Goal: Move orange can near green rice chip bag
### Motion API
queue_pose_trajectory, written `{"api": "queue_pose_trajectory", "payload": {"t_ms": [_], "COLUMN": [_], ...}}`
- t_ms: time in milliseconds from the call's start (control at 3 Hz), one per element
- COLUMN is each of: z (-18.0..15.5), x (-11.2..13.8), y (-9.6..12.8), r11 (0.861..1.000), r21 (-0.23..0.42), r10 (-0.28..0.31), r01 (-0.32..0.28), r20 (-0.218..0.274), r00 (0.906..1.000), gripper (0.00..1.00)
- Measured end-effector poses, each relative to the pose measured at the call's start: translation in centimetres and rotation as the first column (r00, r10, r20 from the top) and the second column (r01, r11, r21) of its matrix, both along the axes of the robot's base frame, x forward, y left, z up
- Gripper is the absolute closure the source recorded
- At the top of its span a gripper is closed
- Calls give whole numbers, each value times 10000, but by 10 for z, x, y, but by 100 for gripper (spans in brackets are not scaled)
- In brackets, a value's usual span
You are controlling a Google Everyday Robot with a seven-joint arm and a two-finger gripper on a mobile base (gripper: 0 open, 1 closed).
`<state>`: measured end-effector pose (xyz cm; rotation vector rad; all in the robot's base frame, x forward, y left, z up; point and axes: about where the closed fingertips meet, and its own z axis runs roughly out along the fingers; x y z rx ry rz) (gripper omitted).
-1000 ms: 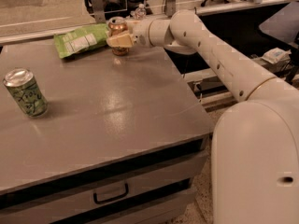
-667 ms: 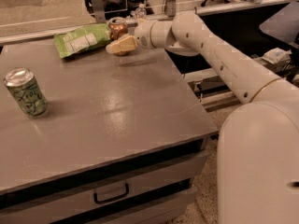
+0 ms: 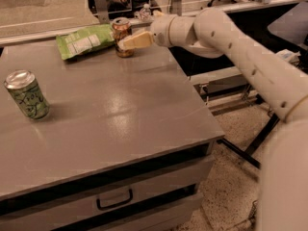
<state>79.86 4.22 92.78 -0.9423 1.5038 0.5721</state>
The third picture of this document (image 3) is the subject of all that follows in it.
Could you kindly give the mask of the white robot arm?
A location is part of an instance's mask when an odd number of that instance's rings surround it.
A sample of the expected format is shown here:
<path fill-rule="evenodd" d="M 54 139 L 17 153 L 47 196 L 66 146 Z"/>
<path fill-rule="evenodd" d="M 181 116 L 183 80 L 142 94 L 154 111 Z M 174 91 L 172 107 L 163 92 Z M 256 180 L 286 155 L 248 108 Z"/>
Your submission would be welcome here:
<path fill-rule="evenodd" d="M 194 17 L 159 13 L 122 50 L 177 46 L 224 55 L 283 123 L 266 143 L 256 231 L 308 231 L 308 75 L 246 35 L 217 7 Z"/>

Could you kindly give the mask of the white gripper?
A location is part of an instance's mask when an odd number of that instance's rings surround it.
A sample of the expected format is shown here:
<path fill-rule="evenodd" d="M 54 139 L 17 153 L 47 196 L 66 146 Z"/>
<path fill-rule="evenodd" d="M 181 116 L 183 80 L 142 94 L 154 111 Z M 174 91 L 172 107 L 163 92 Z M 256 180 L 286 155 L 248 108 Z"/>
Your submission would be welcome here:
<path fill-rule="evenodd" d="M 138 30 L 133 35 L 127 36 L 118 42 L 118 47 L 121 50 L 131 50 L 145 48 L 155 42 L 159 46 L 171 47 L 169 38 L 170 26 L 175 14 L 164 14 L 159 10 L 153 11 L 156 16 L 150 25 L 150 32 Z"/>

